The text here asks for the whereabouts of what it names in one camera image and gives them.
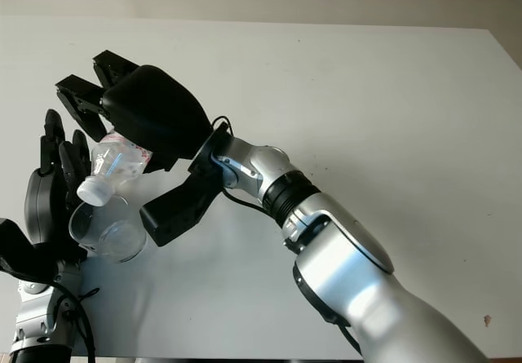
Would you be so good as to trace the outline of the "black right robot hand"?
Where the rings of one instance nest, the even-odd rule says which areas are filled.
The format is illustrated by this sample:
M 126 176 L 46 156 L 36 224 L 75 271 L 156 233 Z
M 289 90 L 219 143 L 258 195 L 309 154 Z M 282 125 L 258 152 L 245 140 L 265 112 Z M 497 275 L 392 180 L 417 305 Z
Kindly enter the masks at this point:
M 82 130 L 99 143 L 109 122 L 118 134 L 152 152 L 147 172 L 191 160 L 212 132 L 197 99 L 162 69 L 137 65 L 111 51 L 93 59 L 98 84 L 76 75 L 56 83 L 57 95 Z

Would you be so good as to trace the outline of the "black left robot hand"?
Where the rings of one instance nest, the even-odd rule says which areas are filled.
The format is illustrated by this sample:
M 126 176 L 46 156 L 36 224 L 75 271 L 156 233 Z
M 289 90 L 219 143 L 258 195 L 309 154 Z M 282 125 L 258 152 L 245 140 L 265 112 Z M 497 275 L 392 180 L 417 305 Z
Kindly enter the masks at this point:
M 65 139 L 61 116 L 46 111 L 44 134 L 40 137 L 40 164 L 29 177 L 24 203 L 29 240 L 44 254 L 68 262 L 83 261 L 85 249 L 71 238 L 69 220 L 80 205 L 79 184 L 91 167 L 84 133 Z

